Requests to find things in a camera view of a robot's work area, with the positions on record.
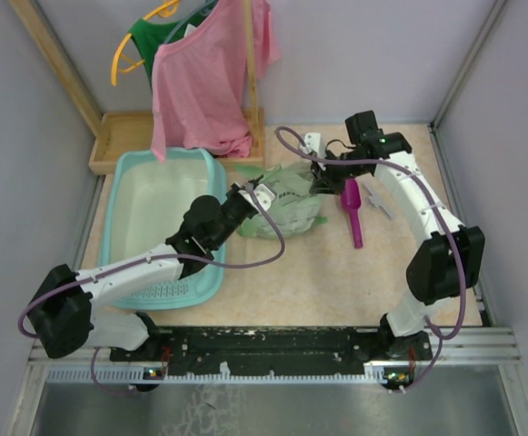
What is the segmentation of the magenta litter scoop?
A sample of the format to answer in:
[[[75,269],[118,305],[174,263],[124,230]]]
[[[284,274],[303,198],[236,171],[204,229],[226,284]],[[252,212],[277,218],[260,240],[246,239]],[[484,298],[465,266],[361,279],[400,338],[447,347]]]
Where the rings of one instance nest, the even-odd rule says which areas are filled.
[[[344,190],[340,195],[340,204],[349,220],[354,248],[361,249],[364,247],[362,227],[359,219],[362,200],[355,179],[349,178],[344,181]]]

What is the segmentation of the green cat litter bag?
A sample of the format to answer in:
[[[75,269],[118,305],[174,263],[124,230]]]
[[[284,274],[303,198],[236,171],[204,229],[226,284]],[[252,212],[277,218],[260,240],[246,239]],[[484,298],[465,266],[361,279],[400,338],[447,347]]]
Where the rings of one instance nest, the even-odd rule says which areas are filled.
[[[277,164],[269,168],[237,165],[234,169],[246,180],[262,177],[261,181],[275,192],[267,213],[285,239],[328,222],[321,215],[322,197],[310,194],[313,175],[307,163]]]

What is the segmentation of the grey plastic bag clip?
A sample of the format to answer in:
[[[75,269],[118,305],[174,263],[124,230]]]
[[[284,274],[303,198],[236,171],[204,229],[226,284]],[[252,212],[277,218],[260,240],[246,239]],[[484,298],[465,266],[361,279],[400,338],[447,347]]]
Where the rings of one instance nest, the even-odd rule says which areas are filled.
[[[369,184],[363,183],[363,187],[368,194],[369,203],[376,209],[384,213],[384,215],[389,219],[393,220],[395,218],[394,212],[392,209],[385,203],[383,198],[378,192]]]

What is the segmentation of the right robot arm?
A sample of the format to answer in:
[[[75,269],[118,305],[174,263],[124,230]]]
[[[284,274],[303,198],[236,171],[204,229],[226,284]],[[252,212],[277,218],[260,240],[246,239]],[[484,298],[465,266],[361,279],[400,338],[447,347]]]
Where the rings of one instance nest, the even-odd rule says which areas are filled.
[[[320,134],[306,134],[301,151],[312,156],[312,193],[341,194],[347,180],[370,174],[393,197],[412,231],[417,251],[406,272],[407,291],[382,321],[380,352],[396,360],[411,348],[447,302],[460,301],[456,324],[465,316],[466,292],[476,285],[485,237],[477,227],[455,217],[426,181],[401,133],[385,133],[374,112],[354,114],[345,121],[350,144],[336,155]]]

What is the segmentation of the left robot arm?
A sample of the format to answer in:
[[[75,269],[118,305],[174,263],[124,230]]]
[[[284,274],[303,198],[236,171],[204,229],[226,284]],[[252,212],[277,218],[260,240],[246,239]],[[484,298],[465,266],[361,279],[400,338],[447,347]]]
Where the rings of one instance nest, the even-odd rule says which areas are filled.
[[[205,266],[224,267],[214,258],[246,220],[268,211],[274,191],[259,180],[235,183],[219,202],[212,195],[195,198],[179,230],[145,253],[117,263],[74,272],[66,264],[51,269],[21,315],[46,355],[60,359],[86,344],[128,350],[145,361],[162,349],[150,319],[140,313],[97,311],[147,287],[178,282]]]

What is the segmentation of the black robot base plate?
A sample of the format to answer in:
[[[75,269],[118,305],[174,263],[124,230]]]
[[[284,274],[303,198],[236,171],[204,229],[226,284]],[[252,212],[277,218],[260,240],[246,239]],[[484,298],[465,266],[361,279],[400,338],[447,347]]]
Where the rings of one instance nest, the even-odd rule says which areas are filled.
[[[111,349],[111,362],[159,362],[173,376],[362,375],[372,361],[426,362],[426,332],[394,338],[359,327],[160,327],[134,351]]]

